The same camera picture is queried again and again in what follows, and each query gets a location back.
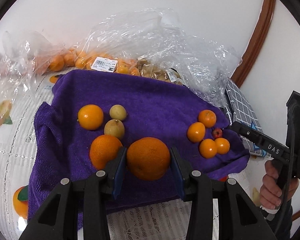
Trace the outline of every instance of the price label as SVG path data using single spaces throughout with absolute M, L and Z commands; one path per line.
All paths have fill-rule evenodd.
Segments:
M 172 69 L 169 68 L 167 70 L 167 74 L 169 76 L 169 79 L 170 79 L 171 83 L 177 81 L 177 77 L 176 77 L 176 75 L 175 75 L 175 73 L 174 73 L 174 71 Z
M 91 69 L 113 73 L 117 65 L 117 60 L 112 60 L 104 57 L 97 57 Z

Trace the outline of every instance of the printed leaf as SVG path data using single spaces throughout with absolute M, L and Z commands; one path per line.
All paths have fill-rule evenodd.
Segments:
M 19 201 L 27 201 L 28 200 L 28 185 L 25 186 L 22 190 L 20 190 L 18 194 Z
M 10 116 L 7 117 L 7 119 L 4 121 L 4 124 L 12 124 L 12 120 Z

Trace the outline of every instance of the small red apple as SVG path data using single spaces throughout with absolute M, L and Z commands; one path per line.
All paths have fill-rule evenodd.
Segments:
M 220 128 L 215 128 L 213 131 L 212 131 L 212 137 L 214 139 L 217 139 L 217 138 L 221 138 L 222 137 L 222 130 Z

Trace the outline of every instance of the white wall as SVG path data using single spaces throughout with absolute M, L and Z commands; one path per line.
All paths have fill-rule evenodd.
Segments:
M 90 28 L 122 11 L 169 7 L 180 15 L 191 35 L 245 51 L 263 0 L 17 0 L 0 22 L 2 33 L 36 30 L 52 42 L 68 45 L 84 38 Z
M 241 90 L 264 133 L 285 144 L 286 102 L 293 90 L 300 93 L 300 26 L 280 1 L 261 53 Z M 300 186 L 292 206 L 294 212 L 300 210 Z

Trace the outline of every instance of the wooden frame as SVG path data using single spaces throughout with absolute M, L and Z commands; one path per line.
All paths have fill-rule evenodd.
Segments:
M 276 0 L 263 0 L 259 20 L 251 36 L 248 47 L 242 56 L 242 64 L 239 67 L 237 67 L 237 69 L 231 77 L 232 81 L 239 88 L 243 84 L 244 80 L 247 78 L 257 57 L 259 56 L 263 43 L 266 40 L 271 24 L 272 14 L 275 7 L 275 1 Z

